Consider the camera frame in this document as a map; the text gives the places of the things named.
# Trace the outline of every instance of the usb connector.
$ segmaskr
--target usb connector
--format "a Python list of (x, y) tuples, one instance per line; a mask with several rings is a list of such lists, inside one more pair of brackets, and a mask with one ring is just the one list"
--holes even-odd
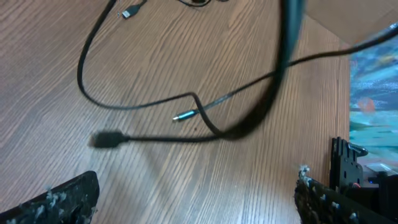
[(140, 4), (129, 6), (126, 10), (122, 12), (123, 18), (128, 19), (132, 16), (135, 16), (138, 13), (141, 6), (143, 6), (146, 2), (147, 0), (142, 0)]

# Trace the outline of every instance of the black plastic part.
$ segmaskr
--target black plastic part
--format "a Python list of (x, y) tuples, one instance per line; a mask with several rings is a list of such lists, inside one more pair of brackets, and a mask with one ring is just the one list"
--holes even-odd
[(117, 148), (128, 141), (121, 131), (102, 131), (92, 135), (89, 145), (97, 149)]
[(333, 138), (329, 187), (342, 194), (353, 183), (361, 185), (363, 169), (356, 160), (367, 153), (363, 147), (351, 144), (340, 137)]
[(294, 199), (302, 223), (394, 223), (313, 179), (297, 181)]
[(94, 171), (87, 171), (48, 192), (0, 213), (0, 223), (90, 223), (100, 196)]

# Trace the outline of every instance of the cord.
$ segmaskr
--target cord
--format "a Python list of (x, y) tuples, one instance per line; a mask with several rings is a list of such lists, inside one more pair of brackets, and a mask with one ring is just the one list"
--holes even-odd
[(294, 24), (300, 25), (303, 15), (303, 7), (291, 7), (290, 5), (295, 6), (292, 4), (295, 0), (283, 0), (280, 2), (280, 10), (281, 10), (281, 23), (280, 23), (280, 38), (279, 38), (279, 50), (277, 54), (277, 61), (275, 64), (276, 70), (279, 75), (276, 75), (271, 80), (271, 88), (268, 88), (262, 94), (259, 102), (255, 105), (255, 107), (242, 119), (240, 122), (233, 125), (231, 128), (228, 128), (225, 132), (221, 132), (207, 117), (205, 110), (203, 109), (199, 97), (197, 97), (194, 93), (185, 93), (182, 95), (178, 95), (175, 97), (167, 98), (165, 100), (160, 100), (144, 105), (138, 106), (130, 106), (130, 107), (123, 107), (123, 106), (110, 106), (100, 103), (94, 100), (84, 89), (83, 86), (83, 65), (88, 53), (88, 49), (90, 48), (90, 44), (92, 43), (96, 32), (101, 27), (101, 24), (106, 19), (106, 16), (113, 8), (116, 0), (110, 0), (105, 10), (98, 18), (96, 24), (94, 25), (93, 30), (89, 33), (88, 38), (83, 46), (83, 50), (80, 55), (79, 63), (78, 63), (78, 72), (77, 72), (77, 79), (78, 79), (78, 86), (80, 91), (83, 95), (98, 106), (102, 106), (108, 109), (114, 110), (136, 110), (141, 109), (143, 107), (156, 105), (159, 103), (164, 103), (166, 101), (175, 100), (178, 98), (182, 98), (185, 96), (192, 96), (197, 103), (198, 110), (206, 123), (209, 129), (213, 132), (214, 135), (204, 136), (199, 138), (179, 138), (179, 137), (140, 137), (140, 136), (124, 136), (120, 132), (100, 132), (93, 136), (91, 144), (96, 147), (101, 147), (101, 145), (96, 144), (96, 142), (104, 142), (104, 139), (116, 139), (119, 143), (125, 141), (174, 141), (174, 142), (205, 142), (205, 141), (213, 141), (219, 138), (224, 139), (241, 139), (248, 134), (250, 134), (257, 126), (259, 126), (260, 122), (266, 117), (267, 113), (271, 110), (272, 104), (275, 101), (276, 95), (279, 91), (280, 85), (282, 83), (284, 72), (288, 66), (289, 58), (293, 52), (295, 41), (299, 35), (300, 27), (294, 27)]
[[(344, 54), (351, 54), (353, 52), (357, 52), (357, 51), (366, 49), (368, 47), (372, 47), (373, 45), (379, 44), (381, 42), (387, 41), (398, 34), (398, 28), (396, 28), (376, 40), (370, 41), (363, 45), (359, 45), (357, 47), (353, 47), (352, 49), (310, 55), (308, 57), (304, 57), (304, 58), (298, 59), (296, 61), (287, 63), (289, 61), (289, 57), (292, 53), (294, 42), (298, 38), (299, 29), (300, 29), (300, 21), (302, 20), (302, 14), (303, 14), (303, 12), (302, 12), (303, 11), (303, 2), (302, 1), (295, 2), (294, 0), (281, 0), (281, 4), (280, 4), (280, 9), (281, 9), (280, 40), (279, 40), (279, 51), (277, 54), (277, 63), (275, 65), (275, 71), (265, 74), (264, 76), (259, 77), (258, 79), (252, 81), (251, 83), (248, 83), (248, 84), (238, 88), (237, 90), (234, 90), (231, 93), (228, 93), (227, 95), (222, 96), (221, 98), (218, 98), (217, 100), (211, 102), (210, 104), (207, 104), (205, 107), (202, 106), (199, 97), (193, 92), (184, 93), (181, 95), (173, 96), (170, 98), (158, 100), (158, 101), (151, 102), (151, 103), (146, 103), (143, 105), (114, 106), (114, 105), (106, 105), (104, 103), (96, 101), (89, 94), (87, 94), (87, 92), (85, 91), (84, 86), (83, 86), (83, 65), (84, 65), (86, 55), (88, 53), (88, 49), (90, 48), (90, 45), (95, 37), (95, 34), (98, 32), (99, 28), (101, 27), (101, 24), (106, 19), (106, 16), (109, 14), (110, 10), (113, 8), (115, 2), (116, 2), (116, 0), (110, 0), (108, 2), (104, 11), (101, 13), (96, 24), (94, 25), (93, 30), (89, 33), (87, 40), (86, 40), (86, 42), (83, 46), (83, 49), (81, 51), (81, 55), (80, 55), (80, 59), (79, 59), (79, 63), (78, 63), (77, 81), (78, 81), (79, 89), (82, 92), (83, 96), (85, 98), (87, 98), (89, 101), (91, 101), (92, 103), (94, 103), (100, 107), (111, 109), (111, 110), (138, 110), (138, 109), (145, 108), (148, 106), (154, 106), (154, 105), (158, 105), (161, 103), (166, 103), (171, 100), (177, 100), (179, 98), (192, 96), (193, 99), (195, 100), (195, 103), (197, 104), (197, 109), (191, 110), (191, 111), (193, 111), (194, 116), (198, 113), (201, 114), (203, 121), (209, 127), (209, 129), (211, 130), (211, 132), (214, 135), (207, 135), (207, 136), (197, 137), (197, 138), (181, 138), (181, 137), (173, 137), (173, 136), (171, 136), (171, 137), (170, 136), (125, 136), (123, 133), (121, 133), (119, 131), (110, 131), (110, 132), (103, 131), (103, 132), (98, 132), (97, 134), (93, 135), (91, 145), (93, 145), (95, 147), (101, 147), (101, 144), (95, 144), (96, 142), (97, 143), (99, 143), (101, 141), (104, 142), (105, 140), (110, 140), (112, 138), (117, 139), (117, 141), (115, 141), (115, 144), (112, 147), (116, 147), (120, 143), (128, 142), (128, 141), (207, 142), (207, 141), (214, 141), (219, 138), (229, 139), (229, 140), (241, 139), (241, 138), (247, 136), (248, 134), (250, 134), (260, 124), (260, 122), (266, 117), (266, 114), (271, 109), (271, 106), (275, 100), (276, 94), (280, 88), (280, 85), (281, 85), (283, 77), (284, 77), (284, 72), (285, 72), (285, 69), (287, 66), (293, 66), (298, 63), (306, 62), (306, 61), (313, 60), (316, 58), (334, 57), (334, 56), (339, 56), (339, 55), (344, 55)], [(260, 82), (261, 80), (263, 80), (265, 78), (272, 78), (272, 81), (270, 84), (271, 87), (268, 88), (266, 91), (264, 91), (259, 102), (257, 102), (255, 107), (244, 117), (244, 119), (242, 119), (240, 122), (238, 122), (237, 124), (232, 126), (232, 128), (227, 129), (227, 131), (225, 131), (225, 132), (221, 132), (207, 117), (205, 110), (207, 110), (215, 105), (220, 104), (224, 100), (231, 98), (233, 95)]]

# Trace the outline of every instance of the blue artwork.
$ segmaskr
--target blue artwork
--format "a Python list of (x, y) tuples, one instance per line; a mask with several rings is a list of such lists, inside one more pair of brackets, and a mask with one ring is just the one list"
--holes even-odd
[(358, 161), (398, 173), (398, 37), (353, 54), (350, 63), (349, 138), (369, 150)]

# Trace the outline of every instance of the black metal bracket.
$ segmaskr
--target black metal bracket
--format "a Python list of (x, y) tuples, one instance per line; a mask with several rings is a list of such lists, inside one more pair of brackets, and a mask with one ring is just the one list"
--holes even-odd
[(338, 193), (357, 183), (363, 183), (363, 168), (356, 162), (358, 157), (366, 156), (368, 151), (344, 139), (333, 138), (330, 159), (329, 188)]

